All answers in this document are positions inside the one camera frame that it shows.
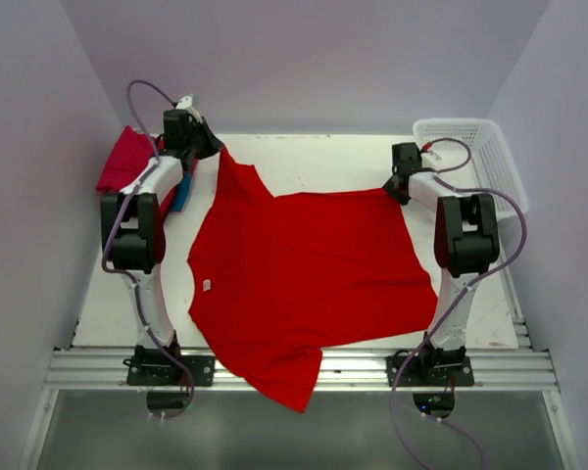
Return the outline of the bright red t shirt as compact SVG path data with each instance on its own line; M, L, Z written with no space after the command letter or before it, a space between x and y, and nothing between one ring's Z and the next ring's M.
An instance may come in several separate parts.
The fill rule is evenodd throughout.
M437 304L384 191L275 196L228 151L188 264L189 313L221 364L297 412L325 348L424 330Z

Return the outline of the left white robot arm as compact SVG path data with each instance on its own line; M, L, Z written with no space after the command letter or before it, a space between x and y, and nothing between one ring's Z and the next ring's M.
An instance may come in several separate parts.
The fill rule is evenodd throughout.
M167 247L162 204L174 190L188 194L194 164L219 152L222 142L191 106L165 111L163 125L159 142L149 140L153 154L145 168L122 189L102 197L101 264L105 272L121 276L129 291L137 324L136 352L160 353L176 361L176 332L161 280Z

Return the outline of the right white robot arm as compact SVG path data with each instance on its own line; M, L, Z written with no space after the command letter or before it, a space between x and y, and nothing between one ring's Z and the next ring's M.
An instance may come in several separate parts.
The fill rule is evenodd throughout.
M454 188L422 162L414 142L392 146L392 174L383 190L400 205L415 201L433 212L433 253L441 286L419 362L427 367L460 365L466 327L478 284L500 255L496 204L484 189Z

